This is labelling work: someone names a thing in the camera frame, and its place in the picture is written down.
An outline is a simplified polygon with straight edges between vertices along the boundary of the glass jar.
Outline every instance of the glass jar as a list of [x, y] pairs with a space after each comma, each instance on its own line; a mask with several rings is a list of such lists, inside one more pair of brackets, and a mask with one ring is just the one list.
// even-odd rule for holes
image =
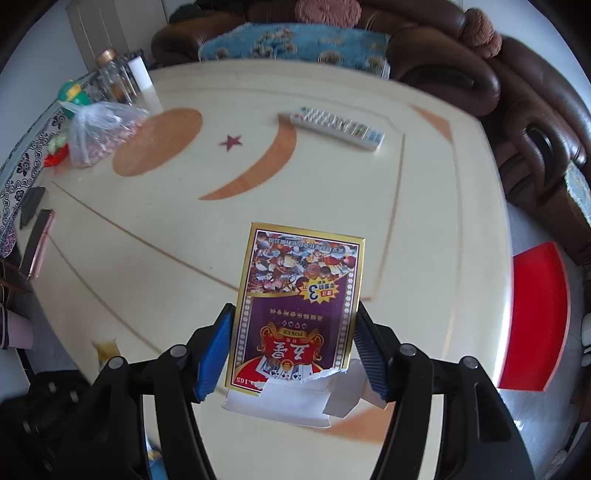
[[137, 93], [117, 55], [114, 48], [107, 48], [96, 58], [99, 81], [111, 102], [133, 105], [137, 100]]

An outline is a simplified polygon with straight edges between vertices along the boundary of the red star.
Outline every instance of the red star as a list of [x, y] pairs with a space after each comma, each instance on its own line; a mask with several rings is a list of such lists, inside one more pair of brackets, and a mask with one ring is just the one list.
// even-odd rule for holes
[[220, 146], [226, 145], [226, 151], [230, 150], [234, 145], [242, 145], [242, 142], [240, 142], [242, 135], [238, 135], [237, 137], [231, 137], [230, 135], [226, 136], [228, 139], [225, 142], [218, 144]]

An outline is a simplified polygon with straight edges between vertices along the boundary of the green toy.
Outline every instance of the green toy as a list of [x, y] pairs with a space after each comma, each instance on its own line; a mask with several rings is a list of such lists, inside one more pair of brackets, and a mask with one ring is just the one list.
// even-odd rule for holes
[[[57, 97], [62, 102], [71, 102], [76, 105], [90, 105], [92, 103], [92, 100], [90, 100], [86, 92], [82, 90], [80, 83], [76, 83], [74, 80], [68, 80], [64, 83], [64, 85], [61, 86]], [[74, 118], [74, 113], [65, 108], [62, 108], [62, 110], [64, 110], [64, 113], [69, 119]]]

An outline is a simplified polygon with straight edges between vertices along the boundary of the playing card box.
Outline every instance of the playing card box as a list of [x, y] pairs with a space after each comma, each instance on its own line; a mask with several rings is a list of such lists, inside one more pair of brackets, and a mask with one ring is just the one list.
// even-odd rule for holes
[[304, 382], [345, 370], [365, 240], [253, 223], [226, 386], [258, 395], [271, 379]]

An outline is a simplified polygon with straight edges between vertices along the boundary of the red stool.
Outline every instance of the red stool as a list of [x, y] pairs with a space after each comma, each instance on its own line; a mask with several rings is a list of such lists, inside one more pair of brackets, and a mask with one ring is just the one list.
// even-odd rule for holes
[[544, 391], [569, 332], [570, 297], [560, 251], [547, 242], [513, 258], [513, 316], [499, 388]]

